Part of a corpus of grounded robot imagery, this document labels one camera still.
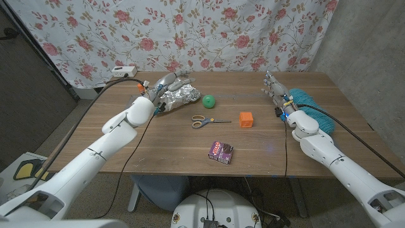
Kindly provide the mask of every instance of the floral curtain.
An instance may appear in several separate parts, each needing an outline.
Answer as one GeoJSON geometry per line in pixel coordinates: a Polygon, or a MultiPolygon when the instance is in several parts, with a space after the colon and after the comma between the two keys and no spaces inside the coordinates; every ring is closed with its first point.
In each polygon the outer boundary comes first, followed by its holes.
{"type": "Polygon", "coordinates": [[[141,71],[305,71],[337,0],[8,0],[64,78],[141,71]]]}

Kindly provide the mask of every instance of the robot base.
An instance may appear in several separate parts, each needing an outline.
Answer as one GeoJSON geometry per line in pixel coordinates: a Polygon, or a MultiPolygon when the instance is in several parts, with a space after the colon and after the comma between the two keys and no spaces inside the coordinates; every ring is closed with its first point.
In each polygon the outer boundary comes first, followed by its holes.
{"type": "MultiPolygon", "coordinates": [[[[207,195],[207,190],[198,192],[202,196],[207,195]]],[[[208,199],[214,206],[215,221],[218,225],[243,228],[261,228],[259,213],[255,207],[245,198],[231,191],[223,189],[211,189],[208,199]]],[[[208,218],[212,220],[213,210],[208,202],[208,218]]],[[[207,217],[206,199],[193,194],[183,200],[173,212],[171,228],[194,228],[204,227],[207,217]]]]}

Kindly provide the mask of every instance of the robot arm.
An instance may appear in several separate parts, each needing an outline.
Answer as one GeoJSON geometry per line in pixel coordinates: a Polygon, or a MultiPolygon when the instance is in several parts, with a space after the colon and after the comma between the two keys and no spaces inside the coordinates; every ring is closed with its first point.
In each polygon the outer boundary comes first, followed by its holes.
{"type": "Polygon", "coordinates": [[[148,121],[156,112],[159,96],[165,89],[177,90],[194,79],[175,82],[188,72],[169,73],[153,89],[156,94],[137,98],[132,105],[110,119],[102,128],[104,135],[84,149],[52,179],[0,206],[0,219],[8,221],[61,220],[73,201],[96,176],[108,159],[131,142],[137,135],[134,129],[148,121]]]}
{"type": "Polygon", "coordinates": [[[376,227],[402,227],[405,223],[405,191],[381,183],[333,145],[332,138],[319,129],[318,122],[294,104],[285,86],[268,71],[263,92],[273,98],[300,142],[302,151],[327,167],[360,202],[376,227]]]}

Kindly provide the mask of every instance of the blue knitted fabric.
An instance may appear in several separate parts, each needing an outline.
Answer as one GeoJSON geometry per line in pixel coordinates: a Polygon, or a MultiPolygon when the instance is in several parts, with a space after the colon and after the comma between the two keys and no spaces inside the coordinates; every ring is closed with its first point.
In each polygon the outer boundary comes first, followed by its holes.
{"type": "MultiPolygon", "coordinates": [[[[316,104],[314,99],[302,89],[291,89],[290,94],[293,96],[295,104],[311,105],[323,111],[326,111],[323,108],[321,108],[321,106],[316,104]]],[[[305,111],[307,115],[318,121],[319,128],[324,132],[326,132],[327,134],[330,135],[335,130],[335,122],[325,114],[308,107],[301,107],[299,109],[305,111]]]]}

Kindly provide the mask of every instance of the orange cube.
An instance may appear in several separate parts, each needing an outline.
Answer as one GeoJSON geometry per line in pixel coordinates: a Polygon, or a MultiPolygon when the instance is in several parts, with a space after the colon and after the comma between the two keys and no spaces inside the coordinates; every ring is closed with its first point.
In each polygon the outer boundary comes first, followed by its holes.
{"type": "Polygon", "coordinates": [[[253,116],[251,112],[241,112],[239,115],[239,125],[240,127],[252,127],[253,116]]]}

